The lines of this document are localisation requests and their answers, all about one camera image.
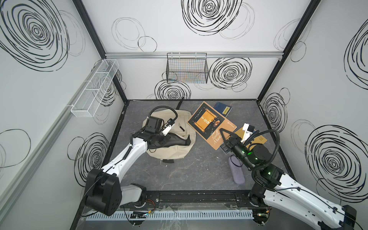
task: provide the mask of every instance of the beige bag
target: beige bag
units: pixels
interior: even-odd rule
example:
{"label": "beige bag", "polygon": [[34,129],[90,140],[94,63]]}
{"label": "beige bag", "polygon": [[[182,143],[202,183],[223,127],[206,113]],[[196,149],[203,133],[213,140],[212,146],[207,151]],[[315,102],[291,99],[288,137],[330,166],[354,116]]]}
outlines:
{"label": "beige bag", "polygon": [[[188,135],[190,135],[190,145],[189,146],[182,146],[182,145],[174,145],[170,147],[163,147],[158,148],[156,150],[152,149],[147,150],[146,152],[148,155],[158,158],[158,159],[180,159],[184,158],[188,152],[191,150],[195,143],[195,130],[189,126],[187,121],[192,116],[190,112],[185,110],[175,110],[178,113],[178,118],[175,120],[175,125],[171,128],[170,132],[175,133],[176,135],[180,136],[183,139],[187,139]],[[153,112],[151,114],[153,117],[158,117],[167,122],[168,119],[174,118],[175,114],[170,109],[165,109],[158,112]],[[143,121],[142,127],[146,125],[147,119]]]}

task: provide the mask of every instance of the blue book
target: blue book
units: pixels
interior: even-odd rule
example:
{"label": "blue book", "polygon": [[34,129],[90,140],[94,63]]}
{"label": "blue book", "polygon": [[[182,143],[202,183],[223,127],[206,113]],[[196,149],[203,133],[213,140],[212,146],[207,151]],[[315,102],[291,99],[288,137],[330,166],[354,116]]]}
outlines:
{"label": "blue book", "polygon": [[221,113],[224,117],[227,117],[232,106],[227,106],[224,103],[217,102],[216,105],[213,107],[217,112]]}

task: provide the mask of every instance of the black swirl pattern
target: black swirl pattern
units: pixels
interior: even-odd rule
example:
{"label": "black swirl pattern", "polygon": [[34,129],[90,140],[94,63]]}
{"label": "black swirl pattern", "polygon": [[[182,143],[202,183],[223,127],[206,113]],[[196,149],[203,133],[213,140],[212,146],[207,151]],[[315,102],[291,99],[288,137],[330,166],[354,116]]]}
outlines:
{"label": "black swirl pattern", "polygon": [[23,162],[31,150],[31,138],[21,129],[11,129],[0,132],[0,179],[5,168],[16,166]]}
{"label": "black swirl pattern", "polygon": [[91,169],[99,169],[102,166],[108,147],[109,141],[98,132],[86,139],[75,137],[71,140],[67,148],[67,156],[74,161],[74,177],[80,186],[85,186]]}
{"label": "black swirl pattern", "polygon": [[142,24],[135,18],[118,18],[111,26],[114,40],[120,46],[130,49],[140,49],[143,52],[155,52],[157,42],[146,36]]}
{"label": "black swirl pattern", "polygon": [[199,35],[213,35],[227,28],[239,13],[242,0],[182,0],[183,19]]}
{"label": "black swirl pattern", "polygon": [[209,79],[214,86],[240,92],[247,87],[252,62],[249,58],[219,58],[211,65],[210,72]]}
{"label": "black swirl pattern", "polygon": [[292,62],[298,62],[303,59],[306,52],[307,52],[307,45],[304,42],[299,41],[295,44],[294,48],[291,50],[290,60]]}
{"label": "black swirl pattern", "polygon": [[99,106],[95,115],[93,116],[93,120],[98,125],[103,125],[110,116],[110,106]]}
{"label": "black swirl pattern", "polygon": [[311,154],[309,145],[306,145],[306,142],[308,136],[313,132],[317,133],[316,127],[308,120],[299,119],[291,125],[291,141],[301,153]]}
{"label": "black swirl pattern", "polygon": [[72,56],[83,54],[86,48],[86,35],[82,26],[83,24],[74,15],[65,10],[59,10],[59,14],[68,29],[69,54]]}
{"label": "black swirl pattern", "polygon": [[[120,84],[125,86],[123,88],[123,90],[126,88],[126,84],[122,81],[122,75],[121,75],[121,72],[119,70],[116,71],[115,73],[115,77],[119,80]],[[98,87],[103,84],[104,78],[101,78],[101,81],[100,83],[98,83]],[[117,88],[116,86],[114,85],[114,82],[112,81],[109,85],[105,85],[105,86],[102,86],[103,89],[106,89],[106,93],[105,95],[102,97],[102,95],[100,94],[97,94],[97,98],[99,100],[101,100],[101,105],[102,106],[105,106],[105,107],[108,107],[108,106],[111,106],[114,101],[116,100],[116,97],[119,96],[119,93],[117,91]]]}
{"label": "black swirl pattern", "polygon": [[177,80],[169,80],[170,83],[167,83],[167,80],[161,80],[157,83],[155,87],[155,96],[156,99],[162,100],[177,100],[177,99],[190,99],[191,91],[187,84],[177,81]]}
{"label": "black swirl pattern", "polygon": [[243,37],[254,25],[254,9],[248,3],[238,2],[240,5],[239,14],[235,20],[219,34],[221,37],[235,40]]}
{"label": "black swirl pattern", "polygon": [[276,129],[278,132],[282,132],[286,126],[286,105],[290,100],[285,100],[280,93],[271,93],[263,103],[263,110],[268,118],[268,121],[270,122],[271,127]]}
{"label": "black swirl pattern", "polygon": [[339,125],[320,126],[309,135],[305,152],[312,175],[332,196],[350,203],[368,198],[368,145],[355,133]]}
{"label": "black swirl pattern", "polygon": [[368,20],[359,28],[345,50],[344,69],[348,79],[357,86],[368,89]]}
{"label": "black swirl pattern", "polygon": [[[290,40],[290,37],[292,36],[295,28],[297,27],[298,23],[300,21],[300,18],[298,19],[294,19],[290,22],[288,22],[285,26],[283,26],[278,33],[276,34],[274,40],[273,40],[273,46],[279,50],[279,51],[284,51],[287,43]],[[309,32],[312,28],[312,21],[309,21],[308,24],[305,26],[305,29],[303,30],[302,34],[299,36],[298,42],[305,42],[305,40],[307,39]],[[296,43],[293,47],[293,51],[299,50],[299,51],[303,51],[304,47],[303,43]]]}
{"label": "black swirl pattern", "polygon": [[0,47],[22,65],[55,71],[68,58],[69,35],[50,0],[0,1]]}

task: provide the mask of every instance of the aluminum rail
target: aluminum rail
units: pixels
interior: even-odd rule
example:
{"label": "aluminum rail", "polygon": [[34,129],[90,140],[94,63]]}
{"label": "aluminum rail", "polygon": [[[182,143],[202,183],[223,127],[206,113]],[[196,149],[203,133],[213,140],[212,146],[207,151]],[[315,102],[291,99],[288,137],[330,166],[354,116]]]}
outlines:
{"label": "aluminum rail", "polygon": [[244,51],[244,52],[111,52],[106,53],[107,59],[145,59],[145,58],[167,58],[168,54],[179,54],[181,58],[195,58],[196,54],[207,53],[207,58],[223,57],[276,57],[282,58],[282,51]]}

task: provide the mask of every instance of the book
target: book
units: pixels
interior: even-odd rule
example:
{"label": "book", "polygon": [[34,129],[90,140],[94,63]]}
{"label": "book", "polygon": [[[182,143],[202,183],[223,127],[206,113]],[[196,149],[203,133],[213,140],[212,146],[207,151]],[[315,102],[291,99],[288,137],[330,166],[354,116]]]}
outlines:
{"label": "book", "polygon": [[213,107],[217,112],[221,113],[222,116],[227,117],[230,110],[233,108],[232,106],[225,105],[224,103],[217,102]]}
{"label": "book", "polygon": [[224,142],[219,131],[220,128],[231,132],[236,129],[236,125],[206,102],[202,102],[201,106],[189,119],[188,124],[215,150]]}

